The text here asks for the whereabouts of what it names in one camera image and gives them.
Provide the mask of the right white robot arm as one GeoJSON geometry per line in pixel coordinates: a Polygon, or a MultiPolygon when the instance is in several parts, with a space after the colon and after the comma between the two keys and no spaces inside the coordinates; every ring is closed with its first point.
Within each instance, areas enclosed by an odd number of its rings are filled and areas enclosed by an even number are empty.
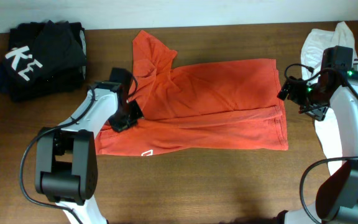
{"type": "Polygon", "coordinates": [[[306,168],[300,180],[302,208],[282,212],[278,223],[358,223],[358,72],[325,68],[318,82],[287,77],[278,97],[292,100],[301,113],[322,121],[331,108],[337,119],[341,155],[327,157],[306,168]],[[307,205],[304,184],[308,173],[321,164],[341,161],[342,165],[318,189],[316,200],[307,205]]]}

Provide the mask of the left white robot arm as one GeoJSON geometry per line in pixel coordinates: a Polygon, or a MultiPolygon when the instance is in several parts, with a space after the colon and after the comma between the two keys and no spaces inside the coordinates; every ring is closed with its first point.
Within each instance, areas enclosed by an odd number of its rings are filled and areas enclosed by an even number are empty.
{"type": "Polygon", "coordinates": [[[121,132],[142,113],[128,100],[130,83],[97,82],[85,100],[56,128],[44,129],[37,140],[35,189],[63,210],[70,223],[107,223],[94,192],[98,183],[96,136],[105,122],[121,132]]]}

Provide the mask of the orange t-shirt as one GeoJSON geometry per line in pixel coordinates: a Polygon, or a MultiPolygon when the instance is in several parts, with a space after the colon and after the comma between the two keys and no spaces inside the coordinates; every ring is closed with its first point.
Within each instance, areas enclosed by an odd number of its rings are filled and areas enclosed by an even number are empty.
{"type": "Polygon", "coordinates": [[[132,42],[133,100],[143,118],[123,132],[103,126],[99,155],[155,156],[183,149],[288,149],[276,61],[270,58],[173,67],[177,56],[151,34],[132,42]]]}

